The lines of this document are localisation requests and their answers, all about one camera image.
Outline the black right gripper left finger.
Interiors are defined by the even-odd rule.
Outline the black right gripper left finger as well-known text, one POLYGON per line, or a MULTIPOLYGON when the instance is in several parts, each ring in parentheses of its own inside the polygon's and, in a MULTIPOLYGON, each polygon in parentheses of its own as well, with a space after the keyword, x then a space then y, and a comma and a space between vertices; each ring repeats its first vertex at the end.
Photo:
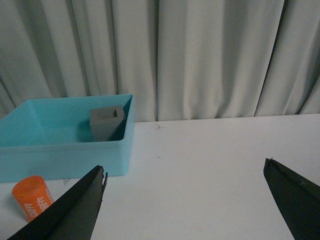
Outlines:
POLYGON ((108 174, 95 166, 10 240, 89 240, 103 201, 108 174))

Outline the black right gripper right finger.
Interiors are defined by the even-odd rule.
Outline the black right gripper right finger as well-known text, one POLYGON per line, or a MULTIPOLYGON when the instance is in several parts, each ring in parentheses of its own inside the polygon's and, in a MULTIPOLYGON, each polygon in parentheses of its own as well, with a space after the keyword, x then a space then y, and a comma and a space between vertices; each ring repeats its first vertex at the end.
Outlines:
POLYGON ((295 240, 320 238, 320 186, 267 158, 263 175, 295 240))

